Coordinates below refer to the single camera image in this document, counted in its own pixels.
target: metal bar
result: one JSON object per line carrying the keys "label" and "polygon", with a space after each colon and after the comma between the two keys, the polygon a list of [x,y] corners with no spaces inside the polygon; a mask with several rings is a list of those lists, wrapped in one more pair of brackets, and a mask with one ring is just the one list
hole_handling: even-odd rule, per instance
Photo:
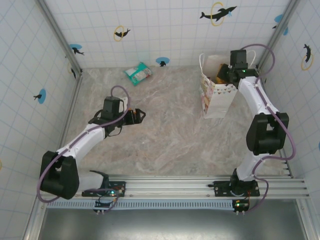
{"label": "metal bar", "polygon": [[[277,42],[279,41],[282,34],[284,33],[286,27],[288,26],[289,20],[293,16],[295,10],[297,9],[297,7],[301,1],[302,0],[290,0],[289,1],[288,7],[286,8],[286,10],[284,12],[281,21],[276,26],[275,32],[274,32],[273,36],[271,37],[269,43],[267,44],[272,50],[275,49]],[[262,54],[261,60],[258,63],[259,70],[263,69],[264,65],[267,62],[269,54],[270,54],[269,51],[267,49],[265,49]]]}
{"label": "metal bar", "polygon": [[75,87],[73,89],[72,99],[71,99],[71,102],[69,104],[68,111],[67,111],[68,114],[66,116],[64,128],[62,130],[62,135],[61,135],[61,138],[60,138],[60,141],[59,141],[59,147],[62,147],[62,146],[65,145],[66,137],[67,137],[67,134],[68,134],[68,129],[69,129],[69,126],[70,126],[72,114],[74,113],[74,110],[75,110],[75,105],[76,105],[76,101],[77,101],[77,98],[78,98],[78,94],[79,94],[79,90],[80,90],[82,79],[83,79],[83,76],[80,75],[79,79],[78,79],[78,81],[76,81]]}
{"label": "metal bar", "polygon": [[70,64],[72,66],[72,69],[78,73],[78,75],[81,75],[81,67],[75,58],[74,53],[71,51],[71,48],[69,44],[67,43],[64,34],[61,32],[54,16],[52,15],[50,9],[48,8],[48,5],[45,0],[35,0],[37,6],[41,10],[43,17],[46,19],[47,23],[51,27],[51,30],[53,31],[53,34],[55,35],[56,39],[60,43],[61,48],[63,49],[66,57],[70,61]]}
{"label": "metal bar", "polygon": [[305,199],[296,200],[297,208],[301,217],[301,225],[304,228],[306,239],[318,240],[320,235],[318,234],[312,216],[310,214],[310,206]]}

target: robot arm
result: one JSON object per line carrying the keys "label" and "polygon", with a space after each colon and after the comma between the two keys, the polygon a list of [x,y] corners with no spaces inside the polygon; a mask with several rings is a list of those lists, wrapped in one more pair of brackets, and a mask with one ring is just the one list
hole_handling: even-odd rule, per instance
{"label": "robot arm", "polygon": [[90,171],[85,174],[78,174],[78,166],[88,152],[106,137],[115,128],[140,124],[146,114],[140,109],[135,111],[128,109],[126,115],[114,124],[103,127],[103,124],[118,119],[126,110],[128,99],[108,96],[104,100],[103,109],[99,110],[88,122],[85,129],[66,146],[56,152],[47,151],[42,158],[40,175],[53,159],[66,151],[49,169],[43,178],[40,189],[47,193],[54,194],[64,199],[71,199],[76,192],[88,189],[108,188],[108,175]]}

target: circuit board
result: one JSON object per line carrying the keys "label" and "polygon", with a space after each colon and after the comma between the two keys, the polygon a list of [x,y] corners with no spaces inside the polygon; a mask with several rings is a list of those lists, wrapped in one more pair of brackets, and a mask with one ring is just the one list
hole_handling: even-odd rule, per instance
{"label": "circuit board", "polygon": [[[119,198],[124,197],[126,193],[126,182],[125,181],[110,181],[109,188],[118,192]],[[108,191],[107,193],[103,192],[92,192],[92,191],[83,191],[82,197],[116,197],[115,193]]]}

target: metal frame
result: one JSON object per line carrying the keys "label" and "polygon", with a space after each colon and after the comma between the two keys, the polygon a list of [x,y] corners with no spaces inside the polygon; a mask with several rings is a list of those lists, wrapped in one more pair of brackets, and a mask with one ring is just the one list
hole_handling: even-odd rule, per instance
{"label": "metal frame", "polygon": [[[276,26],[275,32],[272,35],[269,43],[267,44],[272,50],[275,49],[276,44],[278,43],[279,39],[281,38],[282,34],[284,33],[286,27],[288,26],[289,20],[294,15],[295,10],[297,9],[298,5],[305,0],[290,0],[289,4],[282,16],[281,21]],[[267,62],[267,59],[270,55],[270,52],[266,49],[264,50],[260,62],[258,63],[259,70],[263,69],[264,65]]]}
{"label": "metal frame", "polygon": [[72,66],[72,69],[77,72],[79,75],[81,75],[81,67],[74,55],[74,53],[71,51],[71,48],[69,44],[67,43],[64,34],[61,32],[54,16],[52,15],[50,9],[48,8],[48,5],[45,0],[35,0],[37,6],[41,10],[43,17],[46,19],[48,25],[50,26],[51,30],[53,31],[53,34],[55,35],[56,39],[60,43],[60,46],[62,47],[64,53],[66,54],[66,57],[70,61],[70,64]]}

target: white tile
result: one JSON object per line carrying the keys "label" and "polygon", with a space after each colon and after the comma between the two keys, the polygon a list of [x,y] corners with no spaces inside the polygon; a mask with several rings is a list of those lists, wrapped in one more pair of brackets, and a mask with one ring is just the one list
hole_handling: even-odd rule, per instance
{"label": "white tile", "polygon": [[26,20],[31,10],[27,8],[24,2],[22,0],[15,1],[13,6],[18,11],[23,20]]}
{"label": "white tile", "polygon": [[9,0],[2,0],[1,1],[1,7],[0,7],[0,15],[4,16],[6,15],[7,11],[11,7],[11,2]]}
{"label": "white tile", "polygon": [[90,12],[89,18],[91,20],[93,27],[104,27],[105,26],[105,22],[104,22],[100,12]]}
{"label": "white tile", "polygon": [[298,112],[307,103],[306,98],[303,95],[302,91],[299,91],[295,95],[295,97],[292,99],[292,103],[296,112]]}
{"label": "white tile", "polygon": [[307,102],[319,92],[312,78],[302,87],[302,92]]}
{"label": "white tile", "polygon": [[25,178],[26,175],[17,171],[12,171],[6,188],[12,191],[21,191]]}
{"label": "white tile", "polygon": [[28,158],[32,158],[35,148],[36,143],[25,137],[19,152]]}
{"label": "white tile", "polygon": [[255,23],[254,21],[251,21],[256,11],[256,7],[239,7],[238,9],[238,19],[241,19],[241,22],[243,23]]}
{"label": "white tile", "polygon": [[10,88],[21,98],[24,97],[27,88],[16,77],[12,80]]}
{"label": "white tile", "polygon": [[31,177],[37,178],[39,177],[39,174],[40,174],[40,168],[41,168],[40,164],[37,164],[34,161],[32,161],[29,165],[27,174]]}
{"label": "white tile", "polygon": [[30,213],[34,205],[35,197],[29,194],[20,193],[15,211]]}
{"label": "white tile", "polygon": [[32,124],[29,124],[25,135],[31,140],[33,140],[34,142],[37,142],[39,134],[40,134],[40,130],[34,127]]}
{"label": "white tile", "polygon": [[101,14],[102,14],[102,18],[104,20],[104,23],[107,24],[108,26],[113,26],[114,28],[116,28],[117,26],[120,25],[117,12],[106,11],[106,12],[102,12]]}
{"label": "white tile", "polygon": [[35,73],[34,73],[34,77],[39,81],[39,83],[42,84],[42,86],[45,85],[47,79],[48,79],[48,73],[46,72],[46,70],[39,65],[38,68],[36,69]]}
{"label": "white tile", "polygon": [[307,138],[311,150],[319,150],[320,143],[320,130],[313,131],[313,134]]}
{"label": "white tile", "polygon": [[303,123],[305,120],[311,117],[312,113],[308,104],[304,105],[297,113],[296,113],[300,123]]}
{"label": "white tile", "polygon": [[197,32],[197,25],[183,25],[182,38],[195,38]]}
{"label": "white tile", "polygon": [[29,51],[36,58],[36,60],[38,62],[41,61],[41,59],[45,53],[45,49],[42,47],[39,40],[36,38],[33,39],[32,43],[30,45]]}
{"label": "white tile", "polygon": [[200,0],[184,0],[183,7],[184,8],[198,8]]}
{"label": "white tile", "polygon": [[311,170],[318,168],[317,161],[312,152],[302,157],[299,161],[301,162],[301,166],[304,173],[307,173]]}
{"label": "white tile", "polygon": [[15,73],[19,67],[20,60],[16,54],[10,49],[5,55],[2,64],[11,72]]}
{"label": "white tile", "polygon": [[309,192],[312,193],[320,190],[320,186],[318,184],[319,176],[320,176],[319,168],[316,168],[305,175],[304,179]]}
{"label": "white tile", "polygon": [[[145,29],[144,27],[141,27],[141,29],[139,29],[139,31],[141,33],[144,33],[144,30]],[[143,40],[146,40],[146,39],[150,39],[150,40],[158,40],[160,38],[159,36],[159,27],[158,26],[149,26],[148,27],[148,35],[145,34],[146,38],[144,38]]]}
{"label": "white tile", "polygon": [[191,16],[199,16],[199,15],[200,14],[198,9],[195,9],[195,8],[183,9],[182,22],[184,25],[197,24],[198,17],[191,17]]}
{"label": "white tile", "polygon": [[98,3],[91,0],[83,0],[83,4],[88,12],[98,12],[100,11]]}
{"label": "white tile", "polygon": [[144,10],[132,10],[131,11],[132,16],[132,23],[134,27],[145,27],[147,26],[147,14]]}
{"label": "white tile", "polygon": [[12,127],[19,133],[26,134],[29,122],[22,118],[20,115],[16,115]]}
{"label": "white tile", "polygon": [[158,8],[157,0],[145,1],[145,7],[146,9],[157,9]]}
{"label": "white tile", "polygon": [[0,129],[1,129],[0,144],[4,145],[10,131],[10,126],[0,121]]}
{"label": "white tile", "polygon": [[2,101],[2,99],[4,98],[7,90],[8,87],[2,81],[0,81],[0,101]]}
{"label": "white tile", "polygon": [[31,164],[31,160],[21,154],[18,154],[13,169],[23,174],[28,173],[28,168]]}
{"label": "white tile", "polygon": [[5,33],[1,35],[1,38],[5,41],[5,43],[8,46],[10,46],[11,43],[14,41],[16,34],[4,19],[0,21],[0,32]]}
{"label": "white tile", "polygon": [[34,194],[36,195],[36,187],[38,180],[29,176],[25,177],[23,188],[21,192],[25,194]]}
{"label": "white tile", "polygon": [[320,92],[317,93],[309,102],[308,105],[310,107],[310,110],[313,114],[318,112],[320,110]]}
{"label": "white tile", "polygon": [[13,74],[11,72],[9,72],[9,70],[3,66],[2,64],[0,64],[0,80],[6,84],[7,86],[9,86],[11,84],[11,80],[13,79]]}
{"label": "white tile", "polygon": [[305,139],[299,144],[296,145],[296,153],[298,157],[303,157],[304,155],[308,154],[311,152],[311,148],[309,146],[308,140]]}
{"label": "white tile", "polygon": [[0,62],[4,59],[6,56],[7,51],[9,50],[9,47],[7,44],[0,38]]}
{"label": "white tile", "polygon": [[170,8],[171,9],[181,9],[182,8],[183,0],[174,0],[170,1]]}
{"label": "white tile", "polygon": [[182,39],[181,40],[181,49],[193,49],[195,44],[194,39]]}
{"label": "white tile", "polygon": [[233,38],[243,38],[246,35],[246,31],[249,27],[249,23],[236,23],[232,37]]}
{"label": "white tile", "polygon": [[182,25],[182,9],[170,9],[170,24]]}
{"label": "white tile", "polygon": [[171,39],[180,39],[182,34],[182,26],[170,27]]}
{"label": "white tile", "polygon": [[99,5],[100,11],[115,11],[116,6],[114,1],[96,0]]}
{"label": "white tile", "polygon": [[29,215],[24,213],[14,212],[6,230],[5,237],[21,237],[24,234]]}
{"label": "white tile", "polygon": [[87,42],[97,42],[98,41],[95,30],[93,28],[83,28],[82,32],[84,35],[84,39]]}
{"label": "white tile", "polygon": [[131,10],[141,10],[146,8],[145,0],[129,1]]}
{"label": "white tile", "polygon": [[158,26],[159,25],[158,10],[147,10],[146,17],[147,17],[147,25],[148,26]]}
{"label": "white tile", "polygon": [[13,92],[10,88],[6,91],[3,102],[13,111],[18,111],[22,98]]}
{"label": "white tile", "polygon": [[74,13],[84,13],[87,11],[82,0],[68,0],[68,2],[70,6],[72,6],[72,10]]}
{"label": "white tile", "polygon": [[13,6],[9,9],[4,18],[16,33],[19,32],[20,28],[24,24],[23,18]]}
{"label": "white tile", "polygon": [[310,3],[310,1],[306,1],[304,4],[303,9],[299,13],[300,19],[302,20],[302,23],[307,26],[309,21],[311,20],[312,16],[315,13],[315,9]]}
{"label": "white tile", "polygon": [[4,103],[1,103],[0,105],[0,113],[6,113],[0,114],[0,120],[11,126],[16,113]]}
{"label": "white tile", "polygon": [[0,215],[1,215],[0,237],[4,237],[6,234],[6,230],[10,224],[10,220],[13,215],[13,212],[0,210]]}
{"label": "white tile", "polygon": [[252,23],[260,23],[263,24],[266,20],[266,17],[269,13],[270,7],[260,6],[254,10],[254,15],[252,17]]}
{"label": "white tile", "polygon": [[23,139],[24,139],[24,136],[21,133],[11,128],[4,145],[18,152],[23,142]]}
{"label": "white tile", "polygon": [[12,211],[15,209],[15,206],[19,199],[19,193],[14,191],[6,190],[4,191],[2,201],[0,203],[0,209],[5,209]]}
{"label": "white tile", "polygon": [[29,47],[35,37],[31,29],[28,27],[28,25],[25,23],[23,24],[21,30],[18,33],[19,38],[22,40],[22,42]]}
{"label": "white tile", "polygon": [[92,28],[89,15],[87,13],[76,13],[75,17],[78,20],[81,28]]}
{"label": "white tile", "polygon": [[[154,29],[154,28],[159,29],[158,27],[149,27],[148,29]],[[159,38],[159,31],[158,33],[155,33],[155,35],[152,36],[151,32],[146,31],[146,27],[135,27],[133,33],[136,41],[148,40],[149,36],[150,36],[150,39],[155,39],[156,36],[157,36],[157,39]]]}

